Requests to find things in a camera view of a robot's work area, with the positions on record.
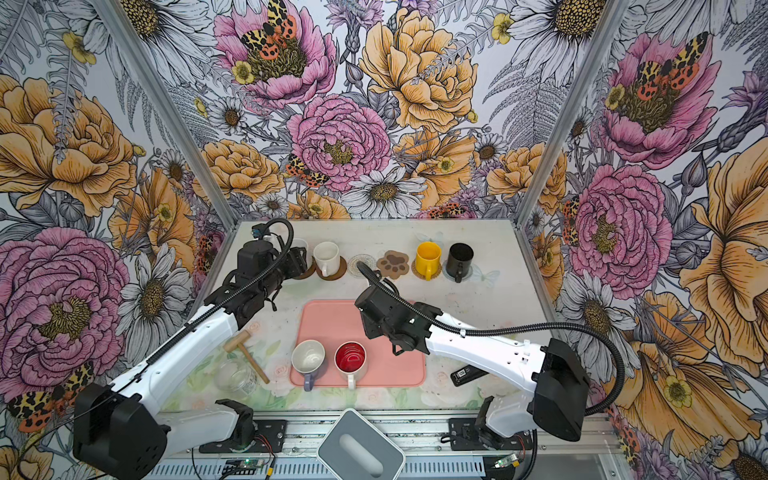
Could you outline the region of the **brown glossy round coaster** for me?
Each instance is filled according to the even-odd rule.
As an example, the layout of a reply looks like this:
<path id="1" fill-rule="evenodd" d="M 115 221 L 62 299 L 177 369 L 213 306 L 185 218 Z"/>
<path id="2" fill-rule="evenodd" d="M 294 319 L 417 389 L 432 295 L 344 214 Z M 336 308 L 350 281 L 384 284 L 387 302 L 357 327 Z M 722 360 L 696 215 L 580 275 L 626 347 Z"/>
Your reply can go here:
<path id="1" fill-rule="evenodd" d="M 301 275 L 295 277 L 295 280 L 307 279 L 307 278 L 311 277 L 315 273 L 315 271 L 316 271 L 316 262 L 312 261 L 311 265 L 307 268 L 307 270 L 304 273 L 302 273 Z"/>

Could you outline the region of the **dark brown round coaster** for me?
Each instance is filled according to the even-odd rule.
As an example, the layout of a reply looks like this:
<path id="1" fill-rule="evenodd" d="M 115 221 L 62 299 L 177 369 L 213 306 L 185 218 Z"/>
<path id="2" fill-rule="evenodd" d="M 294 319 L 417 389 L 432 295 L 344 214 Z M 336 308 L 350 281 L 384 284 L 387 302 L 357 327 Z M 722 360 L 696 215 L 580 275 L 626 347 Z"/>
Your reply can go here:
<path id="1" fill-rule="evenodd" d="M 324 276 L 322 274 L 321 269 L 316 260 L 313 260 L 313 266 L 315 267 L 315 272 L 317 273 L 317 275 L 324 281 L 339 280 L 347 273 L 347 261 L 344 257 L 340 258 L 340 266 L 338 271 L 330 276 Z"/>

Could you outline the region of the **woven rattan round coaster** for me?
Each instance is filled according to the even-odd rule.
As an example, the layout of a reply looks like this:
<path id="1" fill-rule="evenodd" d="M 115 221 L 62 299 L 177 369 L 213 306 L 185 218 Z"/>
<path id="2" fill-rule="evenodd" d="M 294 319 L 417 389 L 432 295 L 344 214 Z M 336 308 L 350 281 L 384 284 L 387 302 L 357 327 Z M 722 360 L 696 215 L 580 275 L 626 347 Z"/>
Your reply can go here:
<path id="1" fill-rule="evenodd" d="M 413 274 L 421 280 L 435 280 L 442 271 L 441 263 L 438 259 L 424 260 L 417 257 L 411 264 Z"/>

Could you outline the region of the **paw shaped cork coaster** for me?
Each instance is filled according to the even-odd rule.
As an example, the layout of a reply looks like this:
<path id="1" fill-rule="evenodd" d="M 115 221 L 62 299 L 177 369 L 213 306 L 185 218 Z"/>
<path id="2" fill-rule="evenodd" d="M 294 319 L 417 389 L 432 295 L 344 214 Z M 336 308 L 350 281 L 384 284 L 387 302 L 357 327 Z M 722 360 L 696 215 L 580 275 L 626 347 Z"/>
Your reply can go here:
<path id="1" fill-rule="evenodd" d="M 376 262 L 376 267 L 383 277 L 396 280 L 410 271 L 410 261 L 407 254 L 395 250 L 387 250 Z"/>

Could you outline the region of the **red inside white mug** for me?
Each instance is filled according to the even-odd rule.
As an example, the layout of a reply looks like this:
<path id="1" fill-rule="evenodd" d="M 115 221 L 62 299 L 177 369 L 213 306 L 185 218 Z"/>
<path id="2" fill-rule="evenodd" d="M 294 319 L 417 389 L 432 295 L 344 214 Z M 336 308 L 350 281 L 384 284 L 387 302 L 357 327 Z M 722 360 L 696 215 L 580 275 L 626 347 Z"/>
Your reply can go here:
<path id="1" fill-rule="evenodd" d="M 349 341 L 340 345 L 334 354 L 334 364 L 350 390 L 355 390 L 368 371 L 368 356 L 359 342 Z"/>

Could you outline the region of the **grey blue round coaster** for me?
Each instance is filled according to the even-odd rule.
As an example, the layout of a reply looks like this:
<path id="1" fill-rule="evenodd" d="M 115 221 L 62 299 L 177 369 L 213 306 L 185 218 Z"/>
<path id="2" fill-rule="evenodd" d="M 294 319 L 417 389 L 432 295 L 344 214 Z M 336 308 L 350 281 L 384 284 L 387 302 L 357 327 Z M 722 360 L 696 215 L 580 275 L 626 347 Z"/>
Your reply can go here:
<path id="1" fill-rule="evenodd" d="M 469 282 L 469 281 L 472 279 L 473 275 L 474 275 L 474 272 L 473 272 L 473 270 L 474 270 L 474 267 L 473 267 L 472 265 L 470 265 L 470 266 L 468 267 L 467 271 L 463 273 L 463 275 L 462 275 L 462 277 L 461 277 L 461 279 L 460 279 L 460 280 L 457 280 L 456 278 L 454 278 L 454 277 L 453 277 L 453 276 L 452 276 L 452 275 L 451 275 L 451 274 L 450 274 L 450 273 L 449 273 L 449 272 L 446 270 L 446 265 L 445 265 L 445 264 L 443 264 L 443 265 L 442 265 L 442 267 L 443 267 L 443 270 L 442 270 L 442 275 L 443 275 L 443 276 L 444 276 L 444 277 L 445 277 L 447 280 L 449 280 L 449 281 L 451 281 L 451 282 L 454 282 L 454 283 L 463 283 L 463 282 Z"/>

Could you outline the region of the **white patterned round coaster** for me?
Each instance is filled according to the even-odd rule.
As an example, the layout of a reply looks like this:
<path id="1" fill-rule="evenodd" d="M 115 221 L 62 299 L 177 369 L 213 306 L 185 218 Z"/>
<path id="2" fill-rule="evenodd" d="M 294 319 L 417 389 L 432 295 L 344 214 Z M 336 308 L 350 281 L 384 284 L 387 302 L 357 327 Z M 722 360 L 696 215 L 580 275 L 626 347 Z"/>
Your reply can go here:
<path id="1" fill-rule="evenodd" d="M 376 259 L 368 254 L 357 254 L 347 260 L 348 273 L 355 278 L 364 279 L 365 275 L 361 272 L 359 265 L 365 265 L 368 270 L 375 271 Z"/>

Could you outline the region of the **yellow mug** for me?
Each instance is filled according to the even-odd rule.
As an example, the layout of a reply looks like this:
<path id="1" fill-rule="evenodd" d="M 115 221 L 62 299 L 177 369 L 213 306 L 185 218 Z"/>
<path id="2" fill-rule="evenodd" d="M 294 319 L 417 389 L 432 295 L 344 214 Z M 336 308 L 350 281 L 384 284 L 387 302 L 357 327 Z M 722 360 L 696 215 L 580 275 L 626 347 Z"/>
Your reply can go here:
<path id="1" fill-rule="evenodd" d="M 421 257 L 424 260 L 438 259 L 441 263 L 442 250 L 437 243 L 427 241 L 421 243 L 416 251 L 416 258 Z"/>

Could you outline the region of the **black mug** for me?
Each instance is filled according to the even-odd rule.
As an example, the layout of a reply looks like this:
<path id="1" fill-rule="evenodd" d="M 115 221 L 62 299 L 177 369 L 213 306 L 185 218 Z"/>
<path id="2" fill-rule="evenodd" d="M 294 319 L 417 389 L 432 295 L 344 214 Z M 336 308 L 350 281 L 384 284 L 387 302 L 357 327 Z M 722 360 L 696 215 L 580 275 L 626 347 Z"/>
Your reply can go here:
<path id="1" fill-rule="evenodd" d="M 450 246 L 446 261 L 446 270 L 457 280 L 472 265 L 474 250 L 466 243 L 454 243 Z"/>

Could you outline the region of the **white mug purple handle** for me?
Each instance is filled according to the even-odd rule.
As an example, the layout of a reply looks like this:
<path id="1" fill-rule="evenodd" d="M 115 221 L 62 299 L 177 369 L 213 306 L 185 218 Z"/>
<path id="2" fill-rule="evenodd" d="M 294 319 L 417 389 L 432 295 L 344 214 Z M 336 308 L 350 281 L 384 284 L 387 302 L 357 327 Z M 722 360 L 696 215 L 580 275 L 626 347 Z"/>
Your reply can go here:
<path id="1" fill-rule="evenodd" d="M 327 371 L 326 349 L 314 339 L 300 342 L 291 356 L 293 369 L 301 376 L 301 385 L 305 392 L 313 390 L 316 381 Z"/>

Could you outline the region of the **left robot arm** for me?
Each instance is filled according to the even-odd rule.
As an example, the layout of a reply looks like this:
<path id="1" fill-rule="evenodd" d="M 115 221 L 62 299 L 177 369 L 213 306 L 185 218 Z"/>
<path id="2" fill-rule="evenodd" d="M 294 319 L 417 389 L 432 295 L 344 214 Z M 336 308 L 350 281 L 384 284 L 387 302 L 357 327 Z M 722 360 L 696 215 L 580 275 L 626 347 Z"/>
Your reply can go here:
<path id="1" fill-rule="evenodd" d="M 285 280 L 307 270 L 306 256 L 303 247 L 247 242 L 236 269 L 173 337 L 109 384 L 91 384 L 77 395 L 74 457 L 117 479 L 142 479 L 165 457 L 187 449 L 248 446 L 255 438 L 253 411 L 236 400 L 182 412 L 162 407 L 203 359 L 273 302 Z"/>

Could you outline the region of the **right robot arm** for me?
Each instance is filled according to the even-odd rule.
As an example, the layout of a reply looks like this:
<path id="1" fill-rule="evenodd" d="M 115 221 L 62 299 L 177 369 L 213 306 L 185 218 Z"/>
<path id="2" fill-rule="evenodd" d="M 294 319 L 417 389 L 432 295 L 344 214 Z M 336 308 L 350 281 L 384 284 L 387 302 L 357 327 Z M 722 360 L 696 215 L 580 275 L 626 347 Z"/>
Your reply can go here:
<path id="1" fill-rule="evenodd" d="M 581 438 L 589 381 L 571 347 L 556 338 L 546 345 L 481 332 L 437 307 L 411 304 L 371 285 L 355 300 L 364 332 L 387 338 L 395 356 L 419 351 L 462 361 L 503 379 L 516 393 L 487 400 L 477 425 L 500 438 L 538 428 L 561 440 Z"/>

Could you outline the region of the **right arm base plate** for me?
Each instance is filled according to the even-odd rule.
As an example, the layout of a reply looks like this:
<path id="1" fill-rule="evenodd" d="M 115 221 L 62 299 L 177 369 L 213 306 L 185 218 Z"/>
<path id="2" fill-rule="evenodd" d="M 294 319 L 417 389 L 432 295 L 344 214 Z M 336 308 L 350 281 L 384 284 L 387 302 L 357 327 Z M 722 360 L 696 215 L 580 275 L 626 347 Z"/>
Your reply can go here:
<path id="1" fill-rule="evenodd" d="M 479 432 L 474 419 L 461 417 L 448 419 L 448 432 L 441 441 L 448 443 L 452 451 L 514 450 L 522 452 L 533 449 L 531 435 L 521 432 L 509 438 L 502 438 L 490 431 Z"/>

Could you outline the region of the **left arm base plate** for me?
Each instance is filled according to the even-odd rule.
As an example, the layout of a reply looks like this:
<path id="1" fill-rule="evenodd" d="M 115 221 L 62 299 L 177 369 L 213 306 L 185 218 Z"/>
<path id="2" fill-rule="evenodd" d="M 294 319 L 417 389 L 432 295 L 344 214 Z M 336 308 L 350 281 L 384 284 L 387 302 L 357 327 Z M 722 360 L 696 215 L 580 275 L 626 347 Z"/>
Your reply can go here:
<path id="1" fill-rule="evenodd" d="M 263 420 L 253 422 L 254 436 L 245 443 L 237 443 L 234 440 L 211 442 L 198 447 L 203 454 L 228 454 L 228 453 L 280 453 L 286 438 L 288 422 L 286 420 Z"/>

